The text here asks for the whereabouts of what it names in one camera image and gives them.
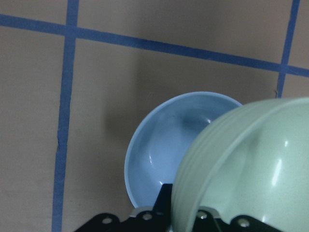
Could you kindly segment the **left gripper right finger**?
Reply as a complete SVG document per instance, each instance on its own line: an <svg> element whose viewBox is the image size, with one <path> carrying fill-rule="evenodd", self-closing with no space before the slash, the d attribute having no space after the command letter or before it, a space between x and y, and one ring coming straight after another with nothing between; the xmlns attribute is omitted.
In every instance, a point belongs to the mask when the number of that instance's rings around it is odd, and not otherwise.
<svg viewBox="0 0 309 232"><path fill-rule="evenodd" d="M292 208L283 213L278 225L246 214L237 214L225 222L220 213L211 207L192 207L193 232L307 232L309 230L309 210Z"/></svg>

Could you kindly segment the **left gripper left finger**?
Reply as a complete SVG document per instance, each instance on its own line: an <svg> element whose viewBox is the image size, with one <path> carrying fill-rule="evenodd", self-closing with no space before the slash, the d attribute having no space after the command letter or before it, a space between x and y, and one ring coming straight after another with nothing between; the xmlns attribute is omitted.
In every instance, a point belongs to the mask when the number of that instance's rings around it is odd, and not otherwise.
<svg viewBox="0 0 309 232"><path fill-rule="evenodd" d="M163 184L153 207L140 207L124 221L101 213L77 229L78 232L167 232L171 225L172 184Z"/></svg>

